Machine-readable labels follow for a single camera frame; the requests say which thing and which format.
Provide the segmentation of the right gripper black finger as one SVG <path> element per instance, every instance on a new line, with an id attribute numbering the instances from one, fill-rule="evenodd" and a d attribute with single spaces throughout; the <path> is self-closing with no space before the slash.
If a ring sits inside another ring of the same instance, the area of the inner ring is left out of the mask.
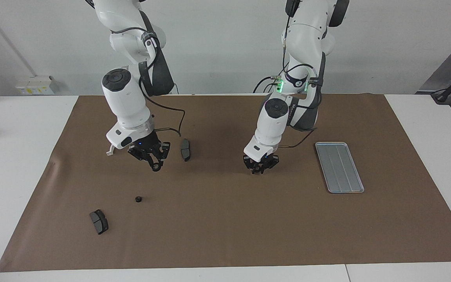
<path id="1" fill-rule="evenodd" d="M 156 159 L 158 160 L 158 170 L 160 170 L 167 159 L 170 152 L 170 142 L 159 143 L 159 148 L 156 150 Z"/>
<path id="2" fill-rule="evenodd" d="M 138 159 L 138 161 L 147 162 L 150 168 L 153 168 L 154 161 L 150 153 L 145 152 L 145 150 L 140 150 L 137 148 L 129 148 L 128 153 L 132 155 L 134 158 Z"/>

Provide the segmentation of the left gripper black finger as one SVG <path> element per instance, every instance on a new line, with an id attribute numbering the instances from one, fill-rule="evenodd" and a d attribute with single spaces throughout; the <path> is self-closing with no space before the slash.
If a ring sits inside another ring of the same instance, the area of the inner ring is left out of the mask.
<path id="1" fill-rule="evenodd" d="M 252 174 L 256 174 L 259 172 L 258 162 L 252 160 L 250 157 L 244 156 L 244 164 L 246 168 L 251 171 Z"/>
<path id="2" fill-rule="evenodd" d="M 267 155 L 260 162 L 260 172 L 264 173 L 266 169 L 273 168 L 279 162 L 279 157 L 277 155 Z"/>

